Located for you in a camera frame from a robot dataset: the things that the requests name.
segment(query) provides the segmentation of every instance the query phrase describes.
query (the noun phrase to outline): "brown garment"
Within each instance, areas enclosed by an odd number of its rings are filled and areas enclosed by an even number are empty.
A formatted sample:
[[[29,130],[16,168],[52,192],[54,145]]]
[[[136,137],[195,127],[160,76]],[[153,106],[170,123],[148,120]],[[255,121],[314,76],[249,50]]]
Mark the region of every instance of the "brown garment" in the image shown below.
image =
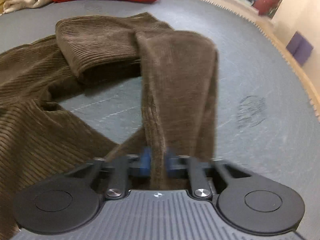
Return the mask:
[[[217,51],[148,13],[62,20],[56,35],[0,55],[0,239],[14,233],[12,196],[93,157],[152,147],[149,188],[166,189],[167,147],[210,159]],[[142,75],[143,128],[121,145],[55,103],[84,88]]]

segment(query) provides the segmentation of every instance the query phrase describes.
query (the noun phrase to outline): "crosshair logo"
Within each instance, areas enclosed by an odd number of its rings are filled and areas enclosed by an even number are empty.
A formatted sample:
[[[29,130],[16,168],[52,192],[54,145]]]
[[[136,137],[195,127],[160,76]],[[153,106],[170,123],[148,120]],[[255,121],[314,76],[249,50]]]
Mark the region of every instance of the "crosshair logo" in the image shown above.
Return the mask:
[[[163,194],[161,194],[160,192],[157,192],[156,194],[154,194],[155,197],[160,198],[163,196]]]

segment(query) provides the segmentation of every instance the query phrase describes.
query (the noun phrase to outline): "beige wall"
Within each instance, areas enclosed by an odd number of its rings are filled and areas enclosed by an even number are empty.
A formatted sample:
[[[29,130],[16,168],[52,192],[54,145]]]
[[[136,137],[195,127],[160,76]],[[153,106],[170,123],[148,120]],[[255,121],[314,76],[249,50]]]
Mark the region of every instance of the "beige wall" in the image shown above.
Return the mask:
[[[303,70],[320,94],[320,0],[283,0],[272,22],[285,45],[299,31],[314,46]]]

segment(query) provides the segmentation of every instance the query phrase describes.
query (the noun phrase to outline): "gray ribbed plate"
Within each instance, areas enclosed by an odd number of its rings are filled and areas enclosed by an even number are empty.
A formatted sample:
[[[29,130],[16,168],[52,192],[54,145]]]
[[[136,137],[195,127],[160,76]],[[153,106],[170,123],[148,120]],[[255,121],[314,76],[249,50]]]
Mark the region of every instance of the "gray ribbed plate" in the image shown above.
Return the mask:
[[[252,236],[226,224],[208,201],[186,191],[132,190],[127,198],[108,201],[101,213],[78,230],[42,236],[21,230],[12,240],[301,240],[296,233]]]

